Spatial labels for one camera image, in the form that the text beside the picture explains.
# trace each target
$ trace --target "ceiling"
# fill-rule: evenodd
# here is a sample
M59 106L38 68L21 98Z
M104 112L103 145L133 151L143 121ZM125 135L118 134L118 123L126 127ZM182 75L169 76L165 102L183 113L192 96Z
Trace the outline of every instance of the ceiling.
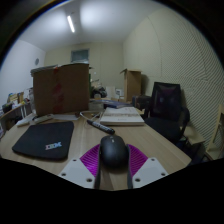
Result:
M162 7L151 0L68 1L41 15L19 39L44 51L88 42L123 42L147 15Z

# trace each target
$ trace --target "window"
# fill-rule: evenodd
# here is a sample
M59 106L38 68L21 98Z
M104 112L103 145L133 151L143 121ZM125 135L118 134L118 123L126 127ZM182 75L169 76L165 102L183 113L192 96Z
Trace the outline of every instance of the window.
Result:
M89 63L89 50L72 51L71 63Z

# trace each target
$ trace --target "pen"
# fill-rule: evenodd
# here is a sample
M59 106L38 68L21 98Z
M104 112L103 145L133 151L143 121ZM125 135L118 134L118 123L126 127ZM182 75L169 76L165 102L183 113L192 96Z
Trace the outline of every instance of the pen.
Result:
M96 127L96 128L99 128L101 131L104 131L104 132L106 132L108 134L113 135L115 133L114 129L108 128L108 127L106 127L106 126L104 126L102 124L99 124L97 122L94 122L94 121L91 121L91 120L87 120L87 123L92 125L92 126L94 126L94 127Z

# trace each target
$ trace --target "ibm logo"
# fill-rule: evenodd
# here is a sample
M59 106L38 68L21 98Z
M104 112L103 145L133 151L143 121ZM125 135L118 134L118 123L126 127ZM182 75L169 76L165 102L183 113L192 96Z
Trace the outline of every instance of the ibm logo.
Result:
M62 147L61 142L46 145L46 150L55 149L55 148L58 148L58 147Z

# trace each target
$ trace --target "notebook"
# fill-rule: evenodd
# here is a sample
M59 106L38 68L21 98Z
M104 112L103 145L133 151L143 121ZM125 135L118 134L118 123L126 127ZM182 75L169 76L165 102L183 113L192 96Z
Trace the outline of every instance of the notebook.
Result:
M103 125L144 125L145 122L134 107L114 109L107 107L100 124Z
M71 121L31 125L12 150L27 156L62 160L67 158L74 124Z

